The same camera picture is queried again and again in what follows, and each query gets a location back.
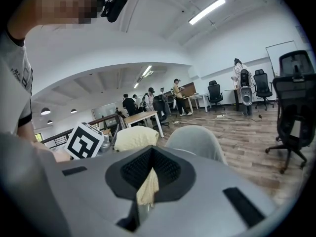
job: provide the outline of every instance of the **wooden floor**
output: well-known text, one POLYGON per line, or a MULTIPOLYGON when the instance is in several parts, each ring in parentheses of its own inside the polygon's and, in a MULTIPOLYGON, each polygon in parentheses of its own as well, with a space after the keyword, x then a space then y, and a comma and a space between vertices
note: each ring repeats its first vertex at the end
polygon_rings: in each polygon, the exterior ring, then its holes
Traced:
POLYGON ((191 116, 183 116, 175 119, 176 113, 169 118, 170 129, 163 126, 164 138, 159 137, 158 145, 164 146, 174 130, 185 125, 201 125, 214 133, 217 137, 228 165, 240 175, 260 186, 274 201, 281 205, 287 199, 299 194, 311 166, 315 159, 315 139, 310 147, 305 147, 301 152, 308 159, 306 167, 301 170, 301 159, 294 153, 286 172, 282 175, 279 170, 285 164, 287 150, 271 150, 265 153, 265 148, 280 144, 276 142, 277 136, 277 105, 274 108, 253 107, 253 119, 260 120, 258 114, 262 116, 262 121, 252 121, 242 115, 241 112, 234 111, 235 107, 226 107, 227 117, 237 119, 234 121, 228 118, 218 120, 194 120, 187 124, 173 125, 172 121, 189 121, 196 118, 214 119, 218 114, 223 113, 223 109, 218 109, 206 113, 204 109, 195 110, 191 116))

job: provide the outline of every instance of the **chair wheel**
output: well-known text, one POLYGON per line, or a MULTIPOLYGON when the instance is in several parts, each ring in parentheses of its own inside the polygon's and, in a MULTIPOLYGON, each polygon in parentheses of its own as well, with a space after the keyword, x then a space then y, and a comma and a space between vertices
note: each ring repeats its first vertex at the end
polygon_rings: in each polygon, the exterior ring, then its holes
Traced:
POLYGON ((305 167, 305 164, 306 164, 306 162, 302 162, 301 166, 300 166, 300 169, 303 169, 305 167))

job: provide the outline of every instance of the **office chair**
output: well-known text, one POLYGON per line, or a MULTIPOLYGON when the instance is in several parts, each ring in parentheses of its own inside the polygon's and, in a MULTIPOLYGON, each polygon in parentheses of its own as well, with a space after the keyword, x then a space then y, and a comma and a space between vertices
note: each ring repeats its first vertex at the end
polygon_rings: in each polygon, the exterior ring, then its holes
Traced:
POLYGON ((257 97, 262 97, 263 98, 263 103, 257 103, 256 107, 257 108, 259 105, 264 105, 266 107, 265 110, 267 110, 267 105, 272 105, 272 108, 275 107, 274 104, 266 102, 267 97, 271 97, 272 96, 272 82, 271 84, 271 91, 269 90, 269 86, 268 86, 268 76, 267 74, 262 70, 256 70, 256 74, 253 76, 253 78, 255 79, 255 82, 257 85, 255 86, 255 91, 256 91, 256 96, 257 97))
POLYGON ((314 74, 310 58, 305 50, 298 50, 282 55, 279 58, 280 76, 291 76, 293 73, 314 74))
POLYGON ((169 122, 166 121, 167 117, 166 117, 166 111, 164 109, 164 101, 162 100, 162 97, 159 95, 159 96, 156 96, 154 97, 153 99, 153 107, 154 107, 154 110, 157 111, 157 115, 158 115, 158 118, 159 118, 159 121, 160 121, 160 125, 164 125, 164 126, 168 126, 168 128, 170 128, 169 126, 169 122))
POLYGON ((279 101, 276 139, 280 139, 282 145, 269 147, 266 153, 271 149, 287 149, 285 167, 280 170, 283 174, 288 167, 292 151, 303 159, 301 169, 307 162, 300 149, 308 146, 315 134, 316 74, 300 78, 293 75, 277 77, 273 80, 273 86, 279 101))
POLYGON ((216 107, 217 105, 220 105, 219 102, 223 100, 223 93, 220 92, 220 85, 217 84, 215 80, 210 81, 208 85, 209 85, 209 87, 207 88, 209 92, 209 96, 207 96, 208 101, 209 103, 214 103, 216 107))

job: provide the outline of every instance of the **window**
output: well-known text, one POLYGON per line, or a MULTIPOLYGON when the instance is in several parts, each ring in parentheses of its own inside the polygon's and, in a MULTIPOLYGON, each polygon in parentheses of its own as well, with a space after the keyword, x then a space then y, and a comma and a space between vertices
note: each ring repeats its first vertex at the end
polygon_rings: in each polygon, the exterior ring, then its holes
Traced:
POLYGON ((43 138, 42 138, 42 136, 41 136, 40 133, 35 134, 35 137, 36 137, 36 139, 37 139, 38 142, 41 142, 41 141, 43 140, 43 138))

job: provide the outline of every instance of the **railing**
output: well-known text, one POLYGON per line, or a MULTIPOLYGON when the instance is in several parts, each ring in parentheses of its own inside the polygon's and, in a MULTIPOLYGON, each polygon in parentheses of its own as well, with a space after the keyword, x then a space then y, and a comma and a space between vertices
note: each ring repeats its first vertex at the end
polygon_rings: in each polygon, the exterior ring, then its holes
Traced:
MULTIPOLYGON (((117 125, 119 125, 119 129, 122 130, 121 122, 120 122, 119 117, 118 117, 117 114, 109 115, 109 116, 106 116, 106 117, 104 117, 104 118, 100 118, 100 119, 91 121, 91 122, 89 122, 88 124, 94 126, 95 128, 97 128, 97 129, 99 129, 99 130, 112 129, 112 128, 115 129, 115 128, 117 127, 117 125), (116 123, 115 123, 115 124, 112 124, 112 125, 106 126, 105 121, 106 121, 106 120, 109 120, 109 119, 113 119, 113 118, 115 118, 116 123), (104 124, 104 128, 99 129, 99 126, 96 127, 96 125, 98 125, 98 124, 100 124, 100 123, 102 123, 102 122, 103 122, 103 124, 104 124)), ((69 129, 69 130, 64 131, 64 132, 62 132, 62 133, 59 133, 59 134, 57 134, 57 135, 55 135, 55 136, 52 136, 52 137, 50 137, 50 138, 47 138, 47 139, 41 141, 41 143, 44 144, 44 143, 47 143, 47 142, 50 142, 50 141, 54 141, 54 142, 55 142, 55 145, 52 146, 52 147, 50 147, 51 149, 52 149, 52 148, 55 148, 55 147, 58 147, 58 146, 60 146, 60 145, 66 144, 66 143, 67 143, 67 140, 68 140, 68 138, 69 138, 69 134, 70 134, 72 131, 73 131, 73 129, 69 129)))

